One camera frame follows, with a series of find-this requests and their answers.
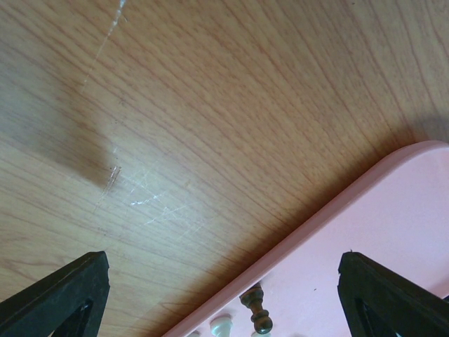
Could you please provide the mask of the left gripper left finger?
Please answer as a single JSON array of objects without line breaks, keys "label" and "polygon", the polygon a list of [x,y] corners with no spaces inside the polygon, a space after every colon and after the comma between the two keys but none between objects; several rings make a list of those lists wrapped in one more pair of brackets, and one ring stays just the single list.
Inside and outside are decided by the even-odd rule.
[{"label": "left gripper left finger", "polygon": [[89,252],[1,302],[2,336],[97,336],[109,295],[104,251]]}]

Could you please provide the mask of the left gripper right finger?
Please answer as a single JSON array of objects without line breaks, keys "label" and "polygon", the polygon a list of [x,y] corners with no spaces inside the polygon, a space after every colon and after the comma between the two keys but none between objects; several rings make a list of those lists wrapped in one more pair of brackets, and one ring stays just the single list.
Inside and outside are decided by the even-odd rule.
[{"label": "left gripper right finger", "polygon": [[352,336],[448,335],[448,301],[358,252],[343,253],[338,272]]}]

